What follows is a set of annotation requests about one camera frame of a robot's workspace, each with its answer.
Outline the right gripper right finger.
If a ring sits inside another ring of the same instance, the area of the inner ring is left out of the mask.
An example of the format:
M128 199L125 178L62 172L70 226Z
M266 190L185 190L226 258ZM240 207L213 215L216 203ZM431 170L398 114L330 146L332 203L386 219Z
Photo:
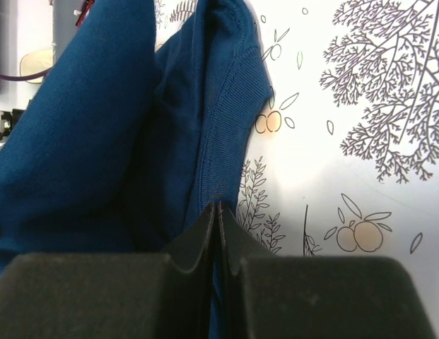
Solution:
M380 256L277 256L217 212L227 338L434 338L410 275Z

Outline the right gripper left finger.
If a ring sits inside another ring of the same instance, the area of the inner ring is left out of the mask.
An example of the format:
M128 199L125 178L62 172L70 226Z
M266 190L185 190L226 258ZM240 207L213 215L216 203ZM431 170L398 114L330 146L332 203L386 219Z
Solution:
M215 206L161 252L26 254L0 278L0 338L207 338Z

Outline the navy blue t shirt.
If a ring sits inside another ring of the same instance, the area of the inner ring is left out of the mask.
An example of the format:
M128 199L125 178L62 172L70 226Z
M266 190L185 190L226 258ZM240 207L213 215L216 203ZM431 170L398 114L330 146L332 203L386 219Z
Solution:
M237 203L270 94L244 1L199 1L161 47L152 1L96 1L0 152L0 278L26 254L158 253ZM214 252L207 338L227 338Z

